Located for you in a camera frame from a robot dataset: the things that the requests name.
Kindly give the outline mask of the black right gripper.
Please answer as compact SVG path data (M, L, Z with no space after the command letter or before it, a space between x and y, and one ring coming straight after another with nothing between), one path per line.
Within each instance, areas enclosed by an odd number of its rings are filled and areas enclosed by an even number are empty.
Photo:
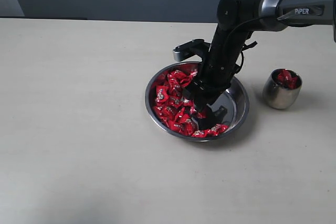
M183 88L183 95L193 100L198 113L203 112L207 104L213 105L231 86L232 78L240 71L237 59L237 56L223 56L218 59L207 58L197 64L197 74Z

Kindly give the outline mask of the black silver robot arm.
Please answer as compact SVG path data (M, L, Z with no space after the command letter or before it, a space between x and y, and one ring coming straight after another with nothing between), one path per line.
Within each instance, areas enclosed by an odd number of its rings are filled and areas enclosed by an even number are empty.
M287 27L335 26L335 0L220 0L212 42L194 39L177 46L176 61L201 58L196 77L183 95L202 112L231 86L242 66L243 52L256 45L246 41L255 31L282 31Z

